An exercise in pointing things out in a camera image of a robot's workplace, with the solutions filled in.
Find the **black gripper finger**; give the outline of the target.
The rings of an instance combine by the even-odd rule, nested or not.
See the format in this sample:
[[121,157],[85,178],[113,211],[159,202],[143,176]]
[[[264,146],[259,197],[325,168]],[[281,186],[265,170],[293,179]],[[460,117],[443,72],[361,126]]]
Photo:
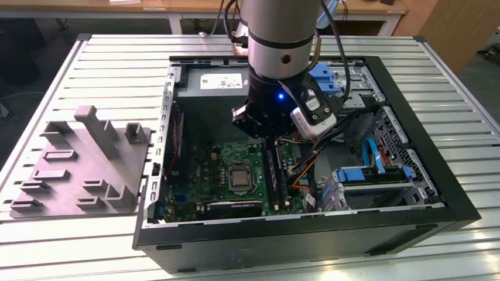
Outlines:
[[260,139],[265,147],[275,145],[272,119],[257,104],[245,104],[231,110],[231,123],[251,137]]
[[275,116],[272,125],[272,134],[275,138],[275,147],[279,146],[279,139],[289,135],[296,130],[296,125],[289,116]]

